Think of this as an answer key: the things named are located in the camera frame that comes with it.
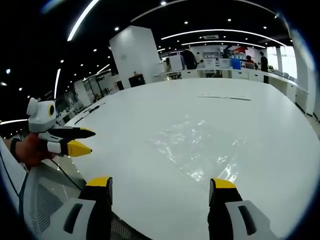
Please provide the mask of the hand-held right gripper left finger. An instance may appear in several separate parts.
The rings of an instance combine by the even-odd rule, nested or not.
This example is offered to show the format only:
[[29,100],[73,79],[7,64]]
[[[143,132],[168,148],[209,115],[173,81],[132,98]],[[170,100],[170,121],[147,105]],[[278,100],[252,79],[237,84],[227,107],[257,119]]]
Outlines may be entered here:
[[109,240],[111,238],[113,179],[94,178],[77,198],[56,212],[57,240]]

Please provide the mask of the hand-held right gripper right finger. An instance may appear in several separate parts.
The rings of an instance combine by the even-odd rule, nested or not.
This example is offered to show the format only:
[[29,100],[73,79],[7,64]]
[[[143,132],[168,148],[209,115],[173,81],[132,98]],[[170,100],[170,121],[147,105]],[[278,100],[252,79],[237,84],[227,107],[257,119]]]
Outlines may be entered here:
[[251,201],[243,200],[236,185],[220,178],[210,179],[209,213],[211,240],[277,240],[270,220]]

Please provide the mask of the person's left hand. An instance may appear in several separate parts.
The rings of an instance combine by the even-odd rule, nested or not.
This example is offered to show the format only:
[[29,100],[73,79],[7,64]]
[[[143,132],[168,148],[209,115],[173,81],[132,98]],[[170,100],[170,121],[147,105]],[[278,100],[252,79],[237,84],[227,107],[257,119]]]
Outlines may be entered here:
[[45,159],[53,160],[56,155],[42,146],[36,133],[30,133],[15,145],[15,159],[28,168],[38,166]]

